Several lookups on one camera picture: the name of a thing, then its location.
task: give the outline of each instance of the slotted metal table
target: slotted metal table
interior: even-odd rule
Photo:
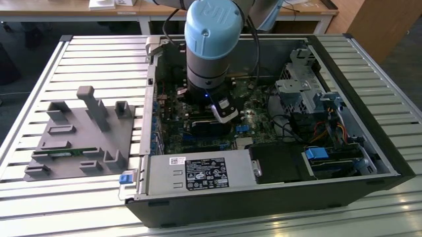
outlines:
[[[0,236],[417,236],[422,235],[422,114],[353,39],[317,36],[416,177],[343,208],[148,229],[117,198],[118,176],[23,182],[49,119],[49,101],[84,106],[90,85],[104,105],[136,106],[129,168],[138,165],[146,84],[145,36],[74,36],[60,41],[0,148]],[[328,74],[321,74],[331,90]]]

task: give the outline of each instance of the green circuit board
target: green circuit board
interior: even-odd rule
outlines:
[[[160,118],[164,143],[164,154],[181,154],[206,151],[236,150],[234,140],[250,138],[253,143],[276,141],[273,127],[267,117],[264,88],[255,87],[248,78],[236,79],[236,86],[230,90],[232,97],[242,102],[238,116],[226,123],[222,136],[196,137],[190,129],[194,122],[213,121],[210,108],[188,105],[176,99],[176,86],[161,96]]]

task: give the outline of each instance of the small circuit board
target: small circuit board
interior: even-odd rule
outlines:
[[[230,94],[236,100],[237,118],[218,123],[210,107],[189,105],[177,99],[177,85],[168,92],[161,88],[160,104],[164,154],[228,151],[242,149],[248,143],[276,141],[276,134],[265,113],[264,88],[255,87],[248,78],[232,79]]]

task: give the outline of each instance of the power supply label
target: power supply label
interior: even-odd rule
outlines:
[[[224,158],[186,160],[184,168],[188,191],[228,187]]]

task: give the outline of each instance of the blue connector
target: blue connector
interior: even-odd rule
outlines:
[[[249,126],[248,125],[242,125],[241,126],[241,132],[246,132],[249,131]]]
[[[246,131],[249,131],[249,126],[248,125],[236,126],[236,133],[246,132]]]
[[[132,184],[133,174],[120,174],[118,184]]]
[[[308,159],[327,159],[328,158],[327,151],[323,147],[308,148],[304,151],[304,154]]]

